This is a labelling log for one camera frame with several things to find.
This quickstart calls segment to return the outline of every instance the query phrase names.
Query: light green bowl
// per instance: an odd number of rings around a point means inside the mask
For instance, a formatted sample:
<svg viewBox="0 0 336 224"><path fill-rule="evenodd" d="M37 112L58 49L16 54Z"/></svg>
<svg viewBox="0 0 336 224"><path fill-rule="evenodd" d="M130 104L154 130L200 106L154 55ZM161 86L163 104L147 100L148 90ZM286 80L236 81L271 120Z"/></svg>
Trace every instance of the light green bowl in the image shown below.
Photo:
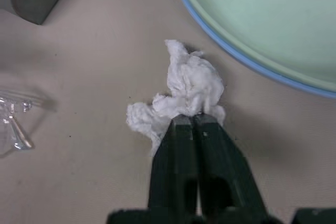
<svg viewBox="0 0 336 224"><path fill-rule="evenodd" d="M336 91L335 0L189 0L218 35L260 65Z"/></svg>

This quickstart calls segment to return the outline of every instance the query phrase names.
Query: crumpled tissue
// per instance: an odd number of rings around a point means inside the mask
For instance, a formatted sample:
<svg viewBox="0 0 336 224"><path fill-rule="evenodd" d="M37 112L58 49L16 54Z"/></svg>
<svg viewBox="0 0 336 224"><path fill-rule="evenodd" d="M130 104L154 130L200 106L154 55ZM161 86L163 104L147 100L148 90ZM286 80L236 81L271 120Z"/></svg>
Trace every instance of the crumpled tissue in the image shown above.
<svg viewBox="0 0 336 224"><path fill-rule="evenodd" d="M217 105L224 86L216 69L203 52L188 53L177 40L166 40L170 54L167 86L171 95L156 94L151 105L143 102L127 107L127 124L152 140L152 155L160 146L171 119L179 114L194 116L204 112L223 125L225 111Z"/></svg>

